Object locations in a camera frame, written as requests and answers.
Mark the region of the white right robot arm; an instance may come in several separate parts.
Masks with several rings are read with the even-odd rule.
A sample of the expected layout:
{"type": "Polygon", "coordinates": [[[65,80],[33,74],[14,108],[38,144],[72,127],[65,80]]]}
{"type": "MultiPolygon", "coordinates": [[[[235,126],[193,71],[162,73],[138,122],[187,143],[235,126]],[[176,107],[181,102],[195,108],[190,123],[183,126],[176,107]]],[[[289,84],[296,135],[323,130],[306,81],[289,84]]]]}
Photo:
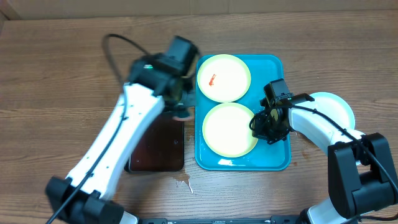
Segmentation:
{"type": "Polygon", "coordinates": [[[396,220],[396,215],[370,214],[397,204],[397,172],[388,140],[379,133],[363,134],[329,114],[329,109],[315,106],[278,105],[254,115],[249,123],[254,137],[271,144],[296,131],[326,151],[329,198],[303,210],[295,222],[396,220]]]}

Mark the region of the orange and green sponge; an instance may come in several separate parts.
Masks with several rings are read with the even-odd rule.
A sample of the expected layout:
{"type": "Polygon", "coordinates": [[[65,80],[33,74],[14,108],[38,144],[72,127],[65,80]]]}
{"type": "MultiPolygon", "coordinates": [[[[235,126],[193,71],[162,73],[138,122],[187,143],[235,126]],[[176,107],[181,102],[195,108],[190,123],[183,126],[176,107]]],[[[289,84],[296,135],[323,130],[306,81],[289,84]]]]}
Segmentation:
{"type": "Polygon", "coordinates": [[[189,121],[192,119],[192,114],[189,110],[178,110],[173,112],[172,118],[176,121],[189,121]]]}

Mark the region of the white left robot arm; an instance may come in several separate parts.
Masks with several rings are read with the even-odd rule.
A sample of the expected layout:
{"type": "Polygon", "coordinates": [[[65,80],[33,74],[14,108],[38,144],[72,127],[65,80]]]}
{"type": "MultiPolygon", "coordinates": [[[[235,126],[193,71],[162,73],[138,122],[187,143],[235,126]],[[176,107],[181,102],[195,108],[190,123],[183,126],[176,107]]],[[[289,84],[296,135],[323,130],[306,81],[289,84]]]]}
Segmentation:
{"type": "Polygon", "coordinates": [[[47,220],[65,223],[139,223],[112,201],[124,166],[148,127],[162,113],[195,104],[189,78],[124,82],[118,101],[93,144],[64,179],[52,177],[45,189],[53,210],[47,220]]]}

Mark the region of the light blue plate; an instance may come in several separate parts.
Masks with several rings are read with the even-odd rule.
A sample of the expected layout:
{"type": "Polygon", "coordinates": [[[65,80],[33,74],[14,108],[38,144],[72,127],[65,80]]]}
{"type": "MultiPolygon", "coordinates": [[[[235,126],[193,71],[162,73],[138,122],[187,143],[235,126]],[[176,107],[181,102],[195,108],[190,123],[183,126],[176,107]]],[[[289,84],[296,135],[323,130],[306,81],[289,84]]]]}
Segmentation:
{"type": "Polygon", "coordinates": [[[340,96],[329,92],[310,94],[315,100],[315,109],[327,115],[342,128],[355,129],[355,117],[350,105],[340,96]]]}

